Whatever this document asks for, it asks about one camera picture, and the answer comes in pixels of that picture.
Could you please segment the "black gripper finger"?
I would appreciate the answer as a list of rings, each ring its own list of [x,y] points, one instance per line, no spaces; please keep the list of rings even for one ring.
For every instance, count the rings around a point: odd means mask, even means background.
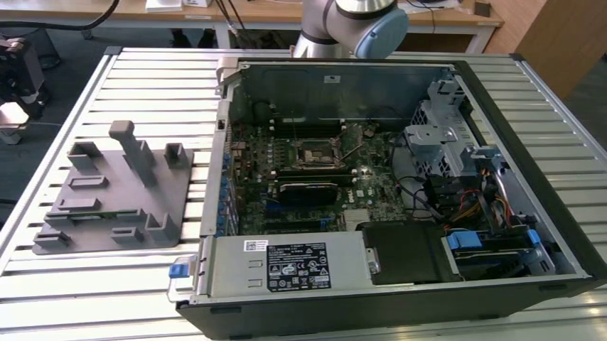
[[[25,104],[28,105],[28,116],[30,119],[40,119],[42,116],[44,108],[48,104],[48,91],[45,88],[29,97],[26,97]]]

